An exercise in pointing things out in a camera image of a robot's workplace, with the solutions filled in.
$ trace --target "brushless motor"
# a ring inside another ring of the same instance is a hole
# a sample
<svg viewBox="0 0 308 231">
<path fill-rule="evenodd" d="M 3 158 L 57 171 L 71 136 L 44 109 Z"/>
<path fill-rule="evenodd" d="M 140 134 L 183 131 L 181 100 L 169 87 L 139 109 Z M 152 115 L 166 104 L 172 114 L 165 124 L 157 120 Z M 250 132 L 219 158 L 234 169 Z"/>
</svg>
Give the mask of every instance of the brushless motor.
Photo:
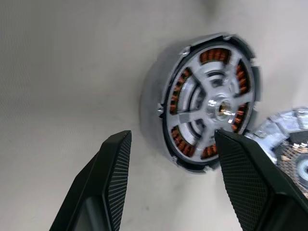
<svg viewBox="0 0 308 231">
<path fill-rule="evenodd" d="M 141 96 L 141 129 L 176 165 L 204 172 L 219 164 L 215 130 L 245 133 L 259 99 L 249 46 L 235 35 L 210 35 L 158 57 Z"/>
<path fill-rule="evenodd" d="M 246 137 L 256 141 L 308 198 L 308 108 L 270 116 Z"/>
</svg>

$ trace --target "gray surface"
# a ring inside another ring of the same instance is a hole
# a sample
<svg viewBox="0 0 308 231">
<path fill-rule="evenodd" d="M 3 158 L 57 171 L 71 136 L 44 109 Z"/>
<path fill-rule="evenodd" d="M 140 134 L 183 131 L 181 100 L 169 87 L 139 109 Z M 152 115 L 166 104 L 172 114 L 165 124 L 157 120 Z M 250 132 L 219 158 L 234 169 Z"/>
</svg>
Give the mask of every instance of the gray surface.
<svg viewBox="0 0 308 231">
<path fill-rule="evenodd" d="M 258 122 L 307 105 L 307 8 L 304 0 L 2 0 L 0 230 L 47 230 L 102 141 L 131 129 L 121 231 L 239 231 L 219 171 L 190 175 L 144 141 L 144 76 L 168 44 L 231 31 L 262 66 Z"/>
</svg>

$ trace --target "black mesh surface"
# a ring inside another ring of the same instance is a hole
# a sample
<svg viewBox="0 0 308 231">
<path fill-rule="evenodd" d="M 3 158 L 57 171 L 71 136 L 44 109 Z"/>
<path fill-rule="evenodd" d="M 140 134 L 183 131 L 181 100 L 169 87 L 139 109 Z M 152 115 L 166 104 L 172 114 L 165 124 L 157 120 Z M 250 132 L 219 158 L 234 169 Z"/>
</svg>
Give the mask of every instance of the black mesh surface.
<svg viewBox="0 0 308 231">
<path fill-rule="evenodd" d="M 308 131 L 292 132 L 290 133 L 290 142 L 293 143 L 307 143 Z"/>
<path fill-rule="evenodd" d="M 126 136 L 115 166 L 112 169 L 110 183 L 108 185 L 108 204 L 110 208 L 110 218 L 115 231 L 120 229 L 122 212 L 125 201 L 125 194 L 128 183 L 128 166 L 131 145 L 131 133 Z"/>
<path fill-rule="evenodd" d="M 243 231 L 254 231 L 269 197 L 267 186 L 239 143 L 229 138 L 216 142 L 226 190 L 236 216 Z"/>
</svg>

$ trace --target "center hub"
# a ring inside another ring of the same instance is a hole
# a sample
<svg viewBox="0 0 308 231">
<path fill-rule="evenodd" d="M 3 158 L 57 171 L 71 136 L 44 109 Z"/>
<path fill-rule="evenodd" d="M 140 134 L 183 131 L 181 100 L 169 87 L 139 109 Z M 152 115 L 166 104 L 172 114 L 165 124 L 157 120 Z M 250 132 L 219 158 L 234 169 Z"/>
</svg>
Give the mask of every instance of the center hub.
<svg viewBox="0 0 308 231">
<path fill-rule="evenodd" d="M 227 120 L 232 114 L 230 102 L 223 96 L 209 100 L 206 110 L 213 120 Z"/>
</svg>

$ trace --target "copper coil winding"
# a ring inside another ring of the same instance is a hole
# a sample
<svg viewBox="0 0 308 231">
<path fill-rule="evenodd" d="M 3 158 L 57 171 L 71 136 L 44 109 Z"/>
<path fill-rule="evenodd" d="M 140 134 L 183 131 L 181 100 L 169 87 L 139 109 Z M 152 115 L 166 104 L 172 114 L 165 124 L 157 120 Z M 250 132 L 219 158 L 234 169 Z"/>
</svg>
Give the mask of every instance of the copper coil winding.
<svg viewBox="0 0 308 231">
<path fill-rule="evenodd" d="M 185 77 L 189 77 L 191 75 L 187 68 L 183 71 L 183 74 L 184 74 Z"/>
<path fill-rule="evenodd" d="M 241 92 L 243 92 L 243 91 L 246 91 L 247 90 L 247 87 L 246 86 L 243 86 L 243 87 L 241 87 Z"/>
<path fill-rule="evenodd" d="M 174 91 L 173 91 L 173 95 L 171 100 L 173 102 L 171 102 L 170 105 L 170 113 L 171 114 L 175 114 L 177 112 L 177 105 L 178 105 L 178 100 L 179 100 L 179 93 L 184 85 L 184 83 L 186 82 L 186 80 L 188 79 L 189 76 L 192 75 L 191 70 L 187 67 L 183 73 L 181 74 L 180 78 L 178 79 L 175 87 L 174 87 Z"/>
<path fill-rule="evenodd" d="M 176 138 L 174 138 L 174 141 L 175 141 L 175 144 L 176 145 L 179 145 L 181 143 L 181 137 L 180 136 L 177 136 Z"/>
<path fill-rule="evenodd" d="M 212 60 L 213 59 L 213 56 L 214 56 L 214 49 L 211 49 L 208 53 L 208 59 L 209 60 Z"/>
<path fill-rule="evenodd" d="M 193 156 L 193 153 L 194 153 L 194 147 L 190 147 L 190 151 L 189 151 L 188 156 L 189 157 Z"/>
<path fill-rule="evenodd" d="M 174 127 L 171 131 L 172 138 L 177 148 L 186 156 L 191 157 L 194 153 L 194 148 L 187 143 L 180 135 L 179 127 Z"/>
<path fill-rule="evenodd" d="M 237 74 L 237 78 L 240 80 L 244 77 L 244 71 L 239 71 L 239 73 Z"/>
<path fill-rule="evenodd" d="M 237 111 L 237 114 L 240 115 L 240 116 L 242 116 L 242 115 L 244 115 L 244 111 L 238 110 L 238 111 Z"/>
<path fill-rule="evenodd" d="M 213 152 L 216 154 L 217 153 L 217 149 L 216 149 L 216 144 L 214 143 L 213 145 Z"/>
<path fill-rule="evenodd" d="M 171 104 L 170 105 L 170 110 L 173 112 L 175 109 L 177 108 L 177 106 L 175 104 Z"/>
<path fill-rule="evenodd" d="M 246 83 L 246 79 L 242 78 L 240 81 L 239 81 L 239 84 L 242 86 Z"/>
<path fill-rule="evenodd" d="M 179 97 L 176 96 L 176 95 L 172 95 L 172 97 L 171 97 L 171 100 L 172 100 L 172 101 L 176 101 L 176 100 L 178 100 L 178 99 L 179 99 Z"/>
<path fill-rule="evenodd" d="M 179 148 L 181 151 L 183 151 L 185 145 L 186 145 L 185 141 L 181 141 L 180 144 L 179 144 L 179 146 L 178 146 L 178 148 Z"/>
<path fill-rule="evenodd" d="M 200 55 L 200 62 L 201 64 L 205 64 L 210 61 L 222 61 L 226 62 L 228 60 L 229 55 L 229 50 L 227 49 L 222 49 L 222 48 L 214 48 L 210 49 L 208 51 L 203 52 Z"/>
<path fill-rule="evenodd" d="M 181 88 L 176 85 L 175 88 L 174 88 L 174 91 L 180 91 L 180 90 L 181 90 Z"/>
<path fill-rule="evenodd" d="M 233 131 L 236 131 L 237 130 L 237 126 L 232 124 L 232 129 L 233 129 Z"/>
<path fill-rule="evenodd" d="M 220 49 L 216 49 L 216 50 L 215 50 L 214 59 L 215 59 L 215 60 L 219 60 L 219 57 L 220 57 Z"/>
<path fill-rule="evenodd" d="M 183 150 L 182 152 L 183 152 L 184 155 L 188 155 L 189 150 L 190 150 L 189 146 L 186 145 L 185 148 L 184 148 L 184 150 Z"/>
<path fill-rule="evenodd" d="M 247 113 L 248 103 L 244 103 L 239 105 L 239 109 L 237 110 L 236 117 L 234 119 L 234 124 L 232 125 L 232 129 L 234 132 L 237 132 L 242 125 L 242 122 L 245 119 L 245 115 Z"/>
<path fill-rule="evenodd" d="M 216 149 L 215 144 L 212 145 L 212 146 L 209 146 L 209 147 L 207 147 L 203 150 L 203 153 L 201 155 L 201 159 L 205 159 L 207 157 L 214 156 L 214 155 L 217 155 L 217 149 Z"/>
<path fill-rule="evenodd" d="M 240 122 L 241 122 L 241 119 L 240 119 L 240 118 L 235 118 L 235 122 L 236 122 L 236 123 L 240 123 Z"/>
<path fill-rule="evenodd" d="M 201 55 L 200 55 L 200 62 L 202 64 L 206 63 L 207 62 L 207 51 L 206 52 L 203 52 Z"/>
<path fill-rule="evenodd" d="M 175 138 L 178 134 L 179 134 L 179 133 L 178 133 L 178 130 L 177 130 L 177 129 L 174 129 L 174 130 L 172 130 L 172 132 L 171 132 L 171 135 L 172 135 L 173 138 Z"/>
</svg>

